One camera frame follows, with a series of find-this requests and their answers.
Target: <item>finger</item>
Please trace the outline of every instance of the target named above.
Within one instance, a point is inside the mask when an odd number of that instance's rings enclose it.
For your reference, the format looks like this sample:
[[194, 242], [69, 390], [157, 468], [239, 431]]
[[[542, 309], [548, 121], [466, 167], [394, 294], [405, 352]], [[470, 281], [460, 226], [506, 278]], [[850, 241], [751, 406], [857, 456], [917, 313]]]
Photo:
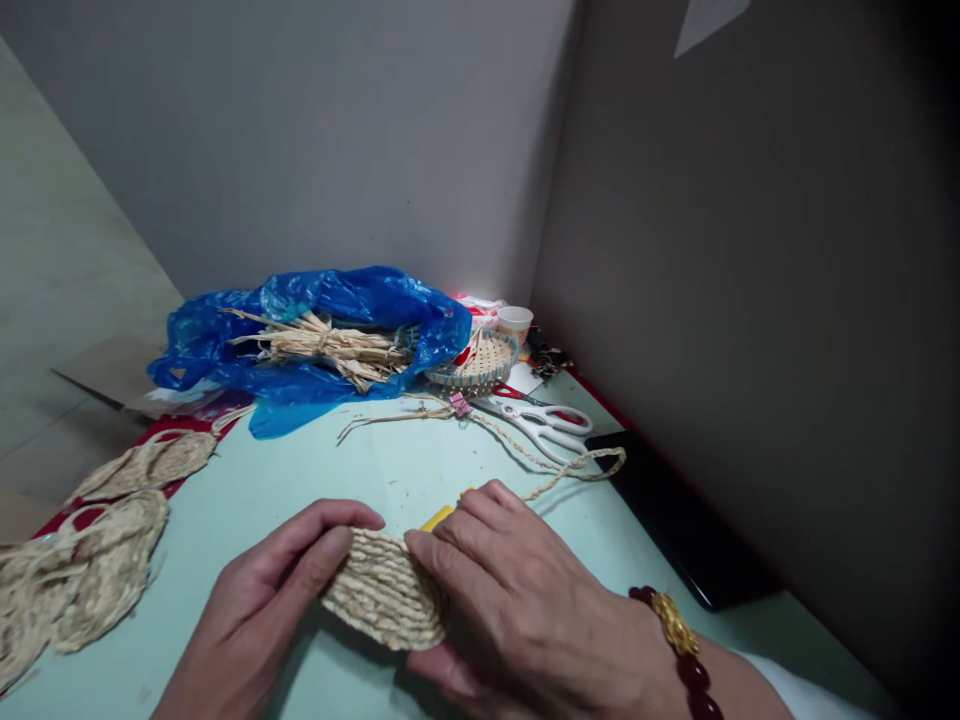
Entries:
[[475, 626], [487, 626], [496, 613], [503, 589], [490, 574], [450, 543], [433, 533], [409, 530], [403, 536], [410, 554], [447, 591], [453, 603]]
[[276, 585], [300, 553], [324, 530], [338, 525], [379, 530], [384, 522], [378, 513], [355, 500], [317, 500], [251, 548], [246, 569], [257, 580]]
[[429, 650], [407, 656], [407, 670], [435, 683], [441, 692], [477, 699], [489, 691], [473, 668], [444, 640]]
[[495, 503], [513, 513], [533, 512], [527, 504], [499, 480], [485, 483], [479, 490]]
[[433, 534], [450, 543], [506, 587], [504, 539], [464, 510], [454, 510], [434, 528]]
[[510, 526], [509, 511], [479, 490], [467, 490], [460, 498], [457, 508], [470, 513], [496, 532], [502, 532]]
[[263, 609], [267, 620], [290, 627], [300, 622], [307, 607], [336, 574], [353, 544], [353, 533], [346, 527], [331, 528], [297, 562], [290, 577]]

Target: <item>floor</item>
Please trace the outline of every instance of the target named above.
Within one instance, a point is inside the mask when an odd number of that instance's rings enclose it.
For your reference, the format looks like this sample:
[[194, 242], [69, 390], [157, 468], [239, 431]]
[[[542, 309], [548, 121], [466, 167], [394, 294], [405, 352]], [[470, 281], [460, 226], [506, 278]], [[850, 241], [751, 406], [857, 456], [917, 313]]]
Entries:
[[182, 302], [0, 39], [0, 490], [61, 502], [141, 430], [49, 368]]

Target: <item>hand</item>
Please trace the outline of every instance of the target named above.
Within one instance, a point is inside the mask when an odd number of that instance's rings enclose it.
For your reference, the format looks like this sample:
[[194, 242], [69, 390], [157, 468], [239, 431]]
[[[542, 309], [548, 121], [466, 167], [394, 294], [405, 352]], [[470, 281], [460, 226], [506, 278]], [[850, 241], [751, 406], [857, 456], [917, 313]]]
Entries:
[[154, 720], [258, 715], [300, 618], [347, 557], [345, 526], [379, 530], [383, 518], [318, 500], [223, 569]]
[[411, 653], [407, 667], [479, 717], [618, 717], [662, 706], [653, 678], [685, 693], [656, 616], [606, 590], [570, 548], [498, 480], [468, 491], [410, 552], [450, 594], [506, 675], [450, 642]]

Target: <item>blue plastic bag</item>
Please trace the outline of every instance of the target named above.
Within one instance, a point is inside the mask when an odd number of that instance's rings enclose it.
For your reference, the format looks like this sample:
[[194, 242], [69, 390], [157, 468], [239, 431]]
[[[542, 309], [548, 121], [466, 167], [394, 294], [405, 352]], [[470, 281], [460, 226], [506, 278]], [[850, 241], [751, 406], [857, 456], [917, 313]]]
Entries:
[[[259, 332], [263, 325], [222, 308], [288, 321], [307, 309], [340, 321], [396, 328], [420, 326], [413, 363], [366, 395], [336, 371], [309, 363], [254, 367], [229, 340]], [[274, 275], [256, 290], [226, 290], [188, 300], [167, 322], [169, 347], [147, 372], [160, 387], [189, 390], [208, 378], [261, 398], [250, 427], [255, 437], [279, 437], [339, 403], [382, 400], [404, 392], [426, 368], [453, 358], [470, 339], [470, 313], [439, 290], [401, 270], [369, 267]]]

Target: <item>scissor handle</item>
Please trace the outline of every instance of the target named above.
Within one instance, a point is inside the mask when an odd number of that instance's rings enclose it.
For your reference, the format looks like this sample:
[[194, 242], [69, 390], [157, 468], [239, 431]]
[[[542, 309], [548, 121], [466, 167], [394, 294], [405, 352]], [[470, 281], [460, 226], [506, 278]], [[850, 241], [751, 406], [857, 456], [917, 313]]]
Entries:
[[504, 385], [503, 383], [500, 383], [499, 385], [494, 386], [493, 394], [496, 395], [497, 397], [506, 397], [506, 398], [510, 398], [511, 400], [524, 399], [522, 392], [520, 392], [519, 390], [514, 390], [509, 385]]
[[587, 446], [582, 442], [577, 440], [572, 435], [561, 432], [552, 427], [538, 426], [535, 430], [528, 434], [530, 435], [530, 439], [533, 440], [534, 444], [540, 448], [540, 452], [551, 458], [554, 462], [560, 463], [561, 465], [566, 465], [568, 462], [570, 462], [569, 458], [561, 457], [555, 453], [553, 449], [543, 442], [544, 438], [556, 443], [561, 447], [565, 447], [568, 450], [573, 450], [575, 453], [577, 453], [577, 455], [583, 455], [587, 452]]
[[570, 435], [589, 435], [593, 432], [593, 421], [576, 408], [567, 405], [544, 405], [543, 407], [517, 408], [520, 415], [534, 415], [560, 432]]

